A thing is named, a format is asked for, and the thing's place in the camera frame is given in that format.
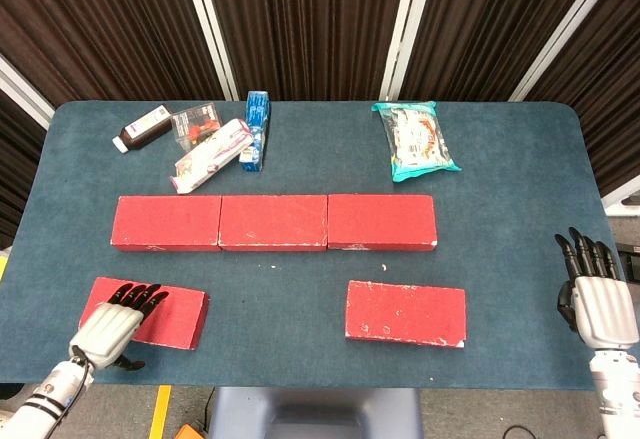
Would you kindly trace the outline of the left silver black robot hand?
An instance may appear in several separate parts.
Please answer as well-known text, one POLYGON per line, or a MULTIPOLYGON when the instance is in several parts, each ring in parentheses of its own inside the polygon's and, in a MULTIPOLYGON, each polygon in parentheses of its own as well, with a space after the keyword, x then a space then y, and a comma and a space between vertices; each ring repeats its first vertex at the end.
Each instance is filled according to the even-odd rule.
POLYGON ((160 284, 125 283, 97 305, 69 343, 71 358, 80 358, 92 371, 114 366, 137 371, 142 360, 131 361, 124 350, 135 333, 169 292, 160 284))

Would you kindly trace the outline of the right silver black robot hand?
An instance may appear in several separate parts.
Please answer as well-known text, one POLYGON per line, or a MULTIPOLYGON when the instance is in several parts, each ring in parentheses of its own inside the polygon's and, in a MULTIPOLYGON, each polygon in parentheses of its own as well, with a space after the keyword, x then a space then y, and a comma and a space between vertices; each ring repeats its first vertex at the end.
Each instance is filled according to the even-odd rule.
POLYGON ((613 252, 573 227, 569 234, 568 238, 554 236, 567 271, 557 295, 557 311, 590 349, 630 349, 640 343, 640 328, 613 252))

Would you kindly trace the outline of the red brick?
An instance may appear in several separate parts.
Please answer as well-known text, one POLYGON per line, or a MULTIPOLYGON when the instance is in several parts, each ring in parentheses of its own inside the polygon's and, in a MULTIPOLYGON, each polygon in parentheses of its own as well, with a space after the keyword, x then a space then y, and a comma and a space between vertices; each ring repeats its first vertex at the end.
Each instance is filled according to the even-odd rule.
POLYGON ((435 202, 426 194, 330 194, 328 247, 355 251, 432 251, 435 202))
MULTIPOLYGON (((117 289, 129 283, 111 277, 97 277, 91 288, 78 327, 84 325, 96 307, 106 302, 117 289)), ((133 286, 138 282, 131 281, 133 286)), ((203 330, 209 295, 200 290, 163 285, 165 298, 140 326, 132 341, 181 350, 195 350, 203 330)))
POLYGON ((235 252, 314 252, 328 245, 325 195, 227 195, 218 245, 235 252))
POLYGON ((344 333, 351 340, 462 348, 466 294, 459 288, 352 280, 344 333))
POLYGON ((222 198, 122 196, 110 244, 125 252, 218 252, 222 198))

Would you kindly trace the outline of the black box device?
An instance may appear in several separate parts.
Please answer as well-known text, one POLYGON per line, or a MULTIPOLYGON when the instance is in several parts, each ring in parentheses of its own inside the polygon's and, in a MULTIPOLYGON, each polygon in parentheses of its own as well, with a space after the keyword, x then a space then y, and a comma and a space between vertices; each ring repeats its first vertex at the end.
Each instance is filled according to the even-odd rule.
POLYGON ((617 243, 616 249, 626 280, 640 284, 640 245, 617 243))

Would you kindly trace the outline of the yellow floor tape strip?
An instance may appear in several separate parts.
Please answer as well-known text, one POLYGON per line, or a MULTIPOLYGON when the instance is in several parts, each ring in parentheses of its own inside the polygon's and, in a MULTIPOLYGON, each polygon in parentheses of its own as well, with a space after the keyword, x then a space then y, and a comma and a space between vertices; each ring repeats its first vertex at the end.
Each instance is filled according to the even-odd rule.
POLYGON ((172 387, 158 387, 148 439, 163 439, 172 387))

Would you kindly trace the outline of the blue felt table cover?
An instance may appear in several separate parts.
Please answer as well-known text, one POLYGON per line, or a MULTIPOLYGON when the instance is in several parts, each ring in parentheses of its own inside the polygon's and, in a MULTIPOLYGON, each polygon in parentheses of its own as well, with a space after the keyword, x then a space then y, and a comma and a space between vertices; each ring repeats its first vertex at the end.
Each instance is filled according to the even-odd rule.
POLYGON ((126 384, 588 389, 590 350, 557 313, 567 273, 555 235, 612 243, 579 118, 555 102, 444 102, 455 172, 390 176, 367 102, 275 102, 263 170, 225 166, 204 194, 429 194, 431 252, 131 253, 110 243, 124 195, 172 195, 179 149, 165 135, 122 154, 113 136, 148 102, 60 106, 0 281, 0 383, 37 383, 67 357, 95 279, 208 293, 198 347, 132 344, 126 384), (349 340, 350 280, 462 288, 463 348, 349 340))

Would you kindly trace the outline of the brown medicine bottle white cap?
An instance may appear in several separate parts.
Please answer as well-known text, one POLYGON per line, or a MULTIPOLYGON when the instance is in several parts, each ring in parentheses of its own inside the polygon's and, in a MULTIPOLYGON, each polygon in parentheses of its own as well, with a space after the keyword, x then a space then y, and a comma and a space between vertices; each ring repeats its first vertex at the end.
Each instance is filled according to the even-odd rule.
POLYGON ((122 154, 140 150, 171 129, 171 116, 169 109, 161 104, 123 127, 120 133, 112 138, 112 143, 122 154))

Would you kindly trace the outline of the white pink toothpaste box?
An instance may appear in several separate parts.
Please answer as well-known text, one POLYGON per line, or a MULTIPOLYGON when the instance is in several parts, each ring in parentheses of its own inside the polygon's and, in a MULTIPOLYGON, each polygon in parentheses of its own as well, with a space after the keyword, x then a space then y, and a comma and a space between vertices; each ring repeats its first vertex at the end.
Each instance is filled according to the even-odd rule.
POLYGON ((178 194, 189 194, 206 182, 253 142, 242 119, 234 118, 175 163, 170 178, 178 194))

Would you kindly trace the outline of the clear plastic blister package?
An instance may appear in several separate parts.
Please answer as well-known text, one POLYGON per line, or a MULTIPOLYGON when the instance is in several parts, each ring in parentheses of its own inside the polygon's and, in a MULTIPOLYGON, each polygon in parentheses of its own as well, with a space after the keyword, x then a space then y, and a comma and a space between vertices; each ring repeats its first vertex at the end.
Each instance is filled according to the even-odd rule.
POLYGON ((189 152, 222 127, 215 104, 208 102, 170 116, 176 143, 189 152))

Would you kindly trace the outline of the teal snack bag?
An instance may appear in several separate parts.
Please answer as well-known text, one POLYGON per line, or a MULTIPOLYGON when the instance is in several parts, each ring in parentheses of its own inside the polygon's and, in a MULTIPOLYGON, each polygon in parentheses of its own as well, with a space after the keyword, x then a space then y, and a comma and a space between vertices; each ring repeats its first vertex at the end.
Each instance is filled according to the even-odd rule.
POLYGON ((383 123, 394 183, 437 171, 460 172, 449 153, 435 101, 377 102, 371 106, 383 123))

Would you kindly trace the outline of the blue carton box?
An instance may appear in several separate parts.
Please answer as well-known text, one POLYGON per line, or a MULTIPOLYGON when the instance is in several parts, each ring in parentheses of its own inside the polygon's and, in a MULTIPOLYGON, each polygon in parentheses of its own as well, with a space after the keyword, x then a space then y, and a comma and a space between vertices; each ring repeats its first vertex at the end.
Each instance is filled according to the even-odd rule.
POLYGON ((262 170, 270 117, 270 99, 266 91, 249 91, 246 100, 245 122, 252 135, 252 144, 244 149, 239 162, 245 171, 262 170))

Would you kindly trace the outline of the white partition frame post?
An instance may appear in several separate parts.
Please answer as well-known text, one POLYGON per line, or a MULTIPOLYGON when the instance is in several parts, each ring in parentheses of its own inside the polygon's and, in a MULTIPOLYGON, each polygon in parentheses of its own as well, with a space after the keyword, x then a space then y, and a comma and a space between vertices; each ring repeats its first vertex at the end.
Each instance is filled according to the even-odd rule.
POLYGON ((1 53, 0 89, 41 125, 51 122, 55 108, 1 53))
POLYGON ((602 197, 601 202, 605 210, 617 206, 629 196, 640 191, 640 175, 628 180, 610 193, 602 197))
POLYGON ((574 0, 544 46, 509 96, 509 102, 522 102, 566 46, 599 0, 574 0))
POLYGON ((223 96, 227 101, 238 101, 239 92, 214 2, 213 0, 191 1, 223 96))
POLYGON ((380 101, 399 98, 427 0, 400 0, 380 86, 380 101))

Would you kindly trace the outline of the grey blue robot pedestal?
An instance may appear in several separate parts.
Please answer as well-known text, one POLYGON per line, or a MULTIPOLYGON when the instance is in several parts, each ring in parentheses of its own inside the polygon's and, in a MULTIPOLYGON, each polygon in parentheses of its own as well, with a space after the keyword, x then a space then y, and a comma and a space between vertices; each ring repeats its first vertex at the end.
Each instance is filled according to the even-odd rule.
POLYGON ((424 439, 415 388, 221 387, 207 439, 424 439))

